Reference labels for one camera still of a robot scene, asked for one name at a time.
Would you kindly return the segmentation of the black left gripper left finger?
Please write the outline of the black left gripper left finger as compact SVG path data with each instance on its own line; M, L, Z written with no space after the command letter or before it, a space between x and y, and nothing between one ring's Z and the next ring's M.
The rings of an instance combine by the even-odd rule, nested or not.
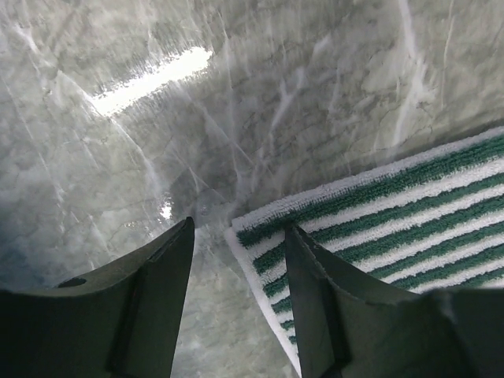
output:
M170 376L194 246L187 218L56 287L2 291L2 376Z

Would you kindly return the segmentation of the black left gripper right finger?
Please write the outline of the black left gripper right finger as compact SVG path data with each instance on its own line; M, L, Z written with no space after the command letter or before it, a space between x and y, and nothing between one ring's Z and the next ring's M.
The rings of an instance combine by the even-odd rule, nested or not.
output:
M287 279L304 377L500 377L503 292L417 295L285 229Z

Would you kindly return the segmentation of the green white striped towel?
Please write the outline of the green white striped towel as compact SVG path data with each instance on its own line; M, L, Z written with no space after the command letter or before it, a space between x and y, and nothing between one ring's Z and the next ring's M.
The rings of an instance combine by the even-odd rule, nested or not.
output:
M226 240L293 366L284 226L386 283L422 293L503 285L503 130L444 144L238 217Z

